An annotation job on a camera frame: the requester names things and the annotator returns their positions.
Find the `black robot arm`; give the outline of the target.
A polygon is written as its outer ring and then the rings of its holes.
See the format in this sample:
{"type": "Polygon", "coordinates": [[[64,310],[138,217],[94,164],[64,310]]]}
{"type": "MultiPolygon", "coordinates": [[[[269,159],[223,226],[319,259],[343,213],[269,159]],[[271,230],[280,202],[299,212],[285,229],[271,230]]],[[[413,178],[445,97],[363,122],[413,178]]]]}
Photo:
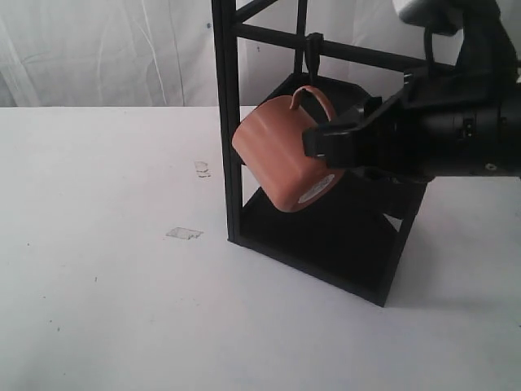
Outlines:
{"type": "Polygon", "coordinates": [[[357,120],[307,129],[306,156],[416,182],[519,176],[519,66],[497,3],[412,1],[397,14],[423,27],[425,65],[357,120]]]}

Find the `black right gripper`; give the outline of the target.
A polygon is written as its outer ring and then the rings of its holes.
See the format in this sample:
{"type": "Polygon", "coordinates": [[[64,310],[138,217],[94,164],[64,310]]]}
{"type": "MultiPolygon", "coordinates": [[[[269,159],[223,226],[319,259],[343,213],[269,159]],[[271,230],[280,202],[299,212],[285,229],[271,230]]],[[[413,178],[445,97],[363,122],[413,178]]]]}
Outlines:
{"type": "Polygon", "coordinates": [[[398,178],[518,177],[520,84],[506,74],[415,77],[383,105],[371,97],[307,129],[304,154],[332,169],[398,178]]]}

